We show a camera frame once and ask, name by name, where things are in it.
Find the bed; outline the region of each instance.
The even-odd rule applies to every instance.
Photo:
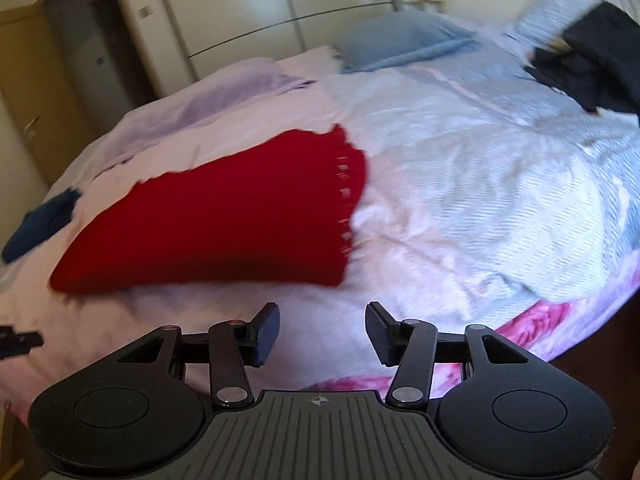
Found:
[[[607,206],[603,184],[585,163],[584,146],[567,139],[584,131],[604,144],[624,138],[635,153],[637,127],[587,116],[569,97],[527,78],[522,64],[530,46],[506,36],[500,27],[463,24],[478,32],[472,47],[406,67],[340,75],[340,63],[329,47],[283,60],[279,66],[284,72],[315,82],[167,134],[127,156],[126,164],[97,171],[91,178],[86,177],[87,168],[104,152],[109,136],[89,146],[49,193],[68,186],[82,189],[71,224],[12,264],[0,281],[0,324],[39,330],[45,340],[43,348],[29,356],[0,362],[4,405],[25,422],[30,403],[44,388],[158,326],[176,324],[185,333],[205,332],[222,320],[250,319],[269,301],[281,307],[282,328],[267,365],[248,370],[256,392],[320,387],[371,388],[384,394],[393,370],[380,366],[366,337],[364,306],[369,301],[379,301],[397,319],[428,320],[442,332],[461,333],[468,324],[485,324],[545,360],[599,329],[640,286],[638,240],[624,233],[625,223],[631,222],[629,202],[637,197],[626,184],[627,176],[620,174],[614,191],[626,197],[627,208],[620,209],[618,202]],[[52,270],[74,237],[136,182],[197,167],[291,128],[327,132],[335,123],[369,160],[367,189],[351,219],[354,250],[339,287],[192,283],[83,297],[48,288]],[[514,216],[518,228],[507,234],[509,243],[494,240],[481,246],[465,234],[474,232],[478,239],[506,235],[481,228],[492,221],[499,224],[495,216],[468,214],[480,209],[478,200],[487,199],[495,188],[476,196],[472,170],[443,164],[472,160],[468,153],[461,155],[460,142],[472,152],[485,150],[487,160],[504,154],[487,151],[474,140],[483,136],[508,140],[512,153],[532,152],[534,147],[542,155],[527,162],[529,170],[555,172],[558,182],[568,178],[556,186],[556,198],[564,205],[547,207],[542,220],[530,224],[547,233],[570,225],[563,231],[570,243],[550,239],[550,252],[543,245],[532,247],[531,241],[541,238],[522,221],[520,213],[526,208],[518,208],[523,196],[537,203],[538,188],[515,194],[518,204],[510,208],[519,211]],[[609,156],[600,155],[602,160]],[[552,159],[556,164],[549,165]],[[510,182],[510,171],[520,163],[514,161],[500,178]],[[444,180],[433,181],[439,186],[425,186],[438,172]],[[545,178],[519,182],[526,188],[547,182]],[[466,189],[455,201],[464,207],[439,210],[436,204],[454,193],[441,189],[449,180]],[[453,210],[466,223],[447,217]],[[457,231],[443,229],[445,218]],[[612,240],[625,250],[612,247]],[[493,259],[494,249],[504,257]],[[432,396],[441,396],[459,380],[459,367],[439,365]],[[206,391],[206,368],[190,365],[187,381]]]

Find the pink bed sheet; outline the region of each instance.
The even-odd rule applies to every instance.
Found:
[[[545,361],[551,361],[600,329],[640,288],[640,252],[623,259],[609,285],[595,298],[554,304],[541,300],[501,326],[497,332]],[[378,390],[384,398],[389,376],[356,376],[313,384],[309,390],[341,392]],[[460,364],[436,364],[431,398],[461,381]]]

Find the wooden door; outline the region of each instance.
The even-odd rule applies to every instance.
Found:
[[[43,177],[52,184],[85,146],[92,127],[42,10],[0,16],[0,91]]]

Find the door handle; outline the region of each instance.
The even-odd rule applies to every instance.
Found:
[[[36,132],[33,131],[33,125],[40,119],[40,116],[34,117],[29,123],[22,128],[21,134],[27,139],[31,140],[35,136]]]

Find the blue pillow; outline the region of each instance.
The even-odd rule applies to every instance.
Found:
[[[370,72],[448,54],[473,36],[437,14],[409,9],[351,26],[335,47],[342,56],[342,73]]]

